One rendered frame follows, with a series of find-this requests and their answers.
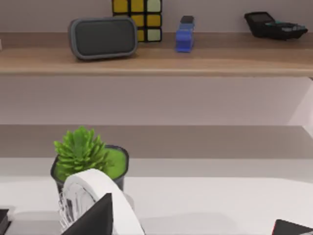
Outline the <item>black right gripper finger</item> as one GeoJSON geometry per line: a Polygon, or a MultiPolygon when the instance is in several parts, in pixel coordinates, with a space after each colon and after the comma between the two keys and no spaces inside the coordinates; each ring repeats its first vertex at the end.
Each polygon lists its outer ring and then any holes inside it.
{"type": "Polygon", "coordinates": [[[61,235],[112,235],[112,194],[105,194],[61,235]]]}

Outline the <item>white and clear rounded object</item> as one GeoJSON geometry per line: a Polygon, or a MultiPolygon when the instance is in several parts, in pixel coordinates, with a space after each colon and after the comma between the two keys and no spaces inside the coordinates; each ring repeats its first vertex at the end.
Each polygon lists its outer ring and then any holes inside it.
{"type": "Polygon", "coordinates": [[[60,235],[107,193],[112,194],[112,235],[146,235],[124,192],[97,169],[75,173],[65,180],[59,200],[60,235]]]}

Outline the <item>green plant in black pot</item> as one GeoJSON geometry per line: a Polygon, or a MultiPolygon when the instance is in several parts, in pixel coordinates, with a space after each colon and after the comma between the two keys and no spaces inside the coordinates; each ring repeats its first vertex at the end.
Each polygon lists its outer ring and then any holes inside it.
{"type": "Polygon", "coordinates": [[[92,168],[104,172],[124,190],[129,153],[121,146],[104,143],[100,135],[94,135],[94,129],[80,126],[74,131],[68,130],[62,141],[54,142],[54,149],[57,156],[50,175],[59,193],[68,176],[92,168]]]}

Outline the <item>black block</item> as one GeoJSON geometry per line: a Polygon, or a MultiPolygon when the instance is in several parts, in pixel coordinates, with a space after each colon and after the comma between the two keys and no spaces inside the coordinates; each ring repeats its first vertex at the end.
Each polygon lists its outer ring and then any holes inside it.
{"type": "Polygon", "coordinates": [[[11,221],[8,219],[9,209],[0,209],[0,235],[5,235],[11,221]]]}

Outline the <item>grey speaker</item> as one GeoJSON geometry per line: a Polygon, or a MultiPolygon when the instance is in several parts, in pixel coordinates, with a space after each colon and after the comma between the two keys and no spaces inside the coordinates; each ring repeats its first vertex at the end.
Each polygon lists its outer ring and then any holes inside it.
{"type": "Polygon", "coordinates": [[[79,18],[70,22],[68,40],[82,61],[127,57],[137,50],[137,27],[129,17],[79,18]]]}

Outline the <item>black object with red edge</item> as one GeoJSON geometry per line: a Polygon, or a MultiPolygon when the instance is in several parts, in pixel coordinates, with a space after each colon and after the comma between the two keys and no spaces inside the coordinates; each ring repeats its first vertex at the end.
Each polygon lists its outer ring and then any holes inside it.
{"type": "Polygon", "coordinates": [[[277,219],[271,235],[313,235],[313,228],[277,219]]]}

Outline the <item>blue stapler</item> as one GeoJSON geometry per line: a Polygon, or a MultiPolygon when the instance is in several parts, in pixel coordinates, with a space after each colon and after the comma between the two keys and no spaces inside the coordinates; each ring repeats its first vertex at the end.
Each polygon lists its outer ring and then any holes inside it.
{"type": "Polygon", "coordinates": [[[194,27],[194,16],[182,16],[175,35],[176,52],[190,53],[192,51],[194,45],[194,27]]]}

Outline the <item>wooden shelf board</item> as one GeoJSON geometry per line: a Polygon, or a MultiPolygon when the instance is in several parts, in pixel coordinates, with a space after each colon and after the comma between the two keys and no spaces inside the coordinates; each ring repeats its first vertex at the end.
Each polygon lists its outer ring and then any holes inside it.
{"type": "Polygon", "coordinates": [[[0,33],[0,74],[107,76],[313,77],[313,33],[276,41],[249,33],[196,33],[190,53],[174,33],[140,43],[131,57],[78,61],[65,33],[0,33]]]}

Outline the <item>yellow and green puzzle cube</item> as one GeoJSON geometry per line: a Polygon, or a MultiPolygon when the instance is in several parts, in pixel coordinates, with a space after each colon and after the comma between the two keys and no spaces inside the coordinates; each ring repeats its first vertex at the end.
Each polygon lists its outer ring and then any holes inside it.
{"type": "Polygon", "coordinates": [[[162,41],[162,0],[111,0],[112,15],[130,17],[142,43],[162,41]]]}

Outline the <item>black calculator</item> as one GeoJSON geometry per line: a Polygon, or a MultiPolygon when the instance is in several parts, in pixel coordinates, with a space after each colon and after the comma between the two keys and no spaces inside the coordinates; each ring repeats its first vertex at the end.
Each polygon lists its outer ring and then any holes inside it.
{"type": "Polygon", "coordinates": [[[299,39],[308,32],[304,25],[275,20],[266,11],[255,11],[244,14],[251,34],[256,38],[274,40],[299,39]]]}

